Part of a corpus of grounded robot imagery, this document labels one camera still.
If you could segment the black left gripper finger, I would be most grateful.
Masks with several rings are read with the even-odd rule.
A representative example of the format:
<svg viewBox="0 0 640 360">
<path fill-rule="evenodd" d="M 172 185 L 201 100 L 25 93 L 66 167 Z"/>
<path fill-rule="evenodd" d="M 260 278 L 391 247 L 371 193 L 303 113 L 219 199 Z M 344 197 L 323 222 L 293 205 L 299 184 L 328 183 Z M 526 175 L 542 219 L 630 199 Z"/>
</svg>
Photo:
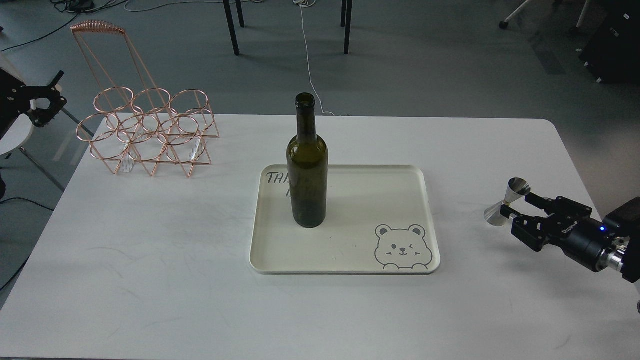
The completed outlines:
<svg viewBox="0 0 640 360">
<path fill-rule="evenodd" d="M 49 106 L 47 108 L 37 107 L 27 111 L 27 117 L 31 121 L 32 125 L 37 128 L 43 128 L 52 121 L 59 112 L 64 109 L 67 104 L 67 100 L 64 97 L 53 97 L 49 100 Z"/>
<path fill-rule="evenodd" d="M 61 91 L 57 88 L 57 85 L 64 74 L 64 71 L 58 71 L 57 75 L 53 77 L 48 85 L 26 86 L 26 96 L 30 100 L 49 100 L 51 103 L 65 103 L 66 98 L 62 96 Z"/>
</svg>

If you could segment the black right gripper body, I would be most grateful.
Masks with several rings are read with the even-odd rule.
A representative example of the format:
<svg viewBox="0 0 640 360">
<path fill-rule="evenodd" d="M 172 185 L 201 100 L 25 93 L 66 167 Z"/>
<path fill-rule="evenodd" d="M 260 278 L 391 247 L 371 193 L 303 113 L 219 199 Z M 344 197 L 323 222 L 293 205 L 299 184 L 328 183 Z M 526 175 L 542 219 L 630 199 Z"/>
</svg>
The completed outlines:
<svg viewBox="0 0 640 360">
<path fill-rule="evenodd" d="M 525 215 L 511 220 L 510 233 L 531 250 L 553 245 L 565 256 L 593 272 L 623 269 L 623 221 L 615 210 L 603 221 L 591 217 L 592 208 L 558 196 L 558 212 L 545 217 Z"/>
</svg>

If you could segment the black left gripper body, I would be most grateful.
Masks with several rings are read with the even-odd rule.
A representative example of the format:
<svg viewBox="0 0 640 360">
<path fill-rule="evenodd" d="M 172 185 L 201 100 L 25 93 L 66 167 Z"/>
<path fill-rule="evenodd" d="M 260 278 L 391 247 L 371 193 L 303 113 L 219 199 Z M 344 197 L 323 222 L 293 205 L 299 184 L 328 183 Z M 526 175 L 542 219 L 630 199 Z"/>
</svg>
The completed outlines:
<svg viewBox="0 0 640 360">
<path fill-rule="evenodd" d="M 9 129 L 20 116 L 32 120 L 32 101 L 34 91 L 18 77 L 2 68 L 0 70 L 0 136 L 5 137 Z"/>
</svg>

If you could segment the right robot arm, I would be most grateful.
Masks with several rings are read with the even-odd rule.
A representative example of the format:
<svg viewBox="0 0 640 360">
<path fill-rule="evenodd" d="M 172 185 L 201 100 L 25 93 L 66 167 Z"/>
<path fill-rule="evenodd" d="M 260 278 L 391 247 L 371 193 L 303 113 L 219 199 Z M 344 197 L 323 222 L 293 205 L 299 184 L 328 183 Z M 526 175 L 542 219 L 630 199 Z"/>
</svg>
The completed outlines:
<svg viewBox="0 0 640 360">
<path fill-rule="evenodd" d="M 522 214 L 506 202 L 487 208 L 492 226 L 510 222 L 510 233 L 535 252 L 553 245 L 592 272 L 610 268 L 629 283 L 639 280 L 639 198 L 635 197 L 602 221 L 592 208 L 566 197 L 544 198 L 530 193 L 525 202 L 543 210 L 545 217 Z"/>
</svg>

